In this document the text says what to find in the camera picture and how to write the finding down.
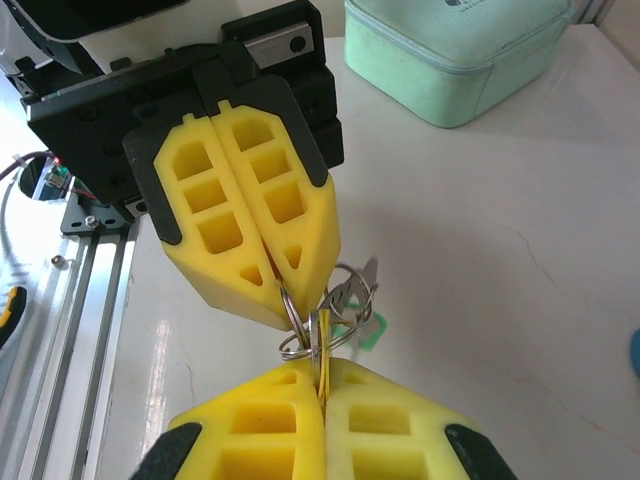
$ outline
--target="mint green box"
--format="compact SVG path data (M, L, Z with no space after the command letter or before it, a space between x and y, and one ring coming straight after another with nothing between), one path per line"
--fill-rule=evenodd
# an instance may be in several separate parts
M345 60L429 123L458 127L549 66L572 0L346 0Z

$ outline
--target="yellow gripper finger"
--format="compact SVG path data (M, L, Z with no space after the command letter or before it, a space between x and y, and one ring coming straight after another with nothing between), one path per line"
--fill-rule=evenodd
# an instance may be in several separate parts
M306 319L340 252L333 180L312 184L278 116L219 108L185 116L155 158L181 233L163 248L210 306L290 330L278 280Z
M132 480L515 480L466 417L331 359L326 416L310 360L176 417Z

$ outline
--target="blue object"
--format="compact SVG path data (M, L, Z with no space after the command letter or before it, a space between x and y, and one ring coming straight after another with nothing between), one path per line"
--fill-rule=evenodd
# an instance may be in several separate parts
M635 374L640 377L640 330L631 337L631 366Z

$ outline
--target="white table surface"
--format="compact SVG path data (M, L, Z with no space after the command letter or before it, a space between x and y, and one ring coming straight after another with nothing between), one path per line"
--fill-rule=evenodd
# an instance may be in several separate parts
M521 479L636 479L640 76L595 27L480 119L434 128L327 41L346 162L343 251L380 260L366 367L478 422ZM280 364L281 332L206 307L148 219L136 246L101 479L178 413Z

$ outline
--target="bolt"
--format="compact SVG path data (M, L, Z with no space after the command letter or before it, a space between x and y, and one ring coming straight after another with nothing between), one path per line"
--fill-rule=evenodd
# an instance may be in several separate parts
M100 226L100 220L98 220L94 215L88 215L84 219L84 224L88 228L98 228Z
M92 105L83 105L76 110L76 115L83 122L94 122L100 115L98 109Z
M62 268L65 263L66 260L62 255L56 255L51 258L51 265L53 265L54 267Z
M300 53L306 46L307 41L304 39L304 37L301 36L293 37L291 39L291 42L289 42L289 49L293 53Z

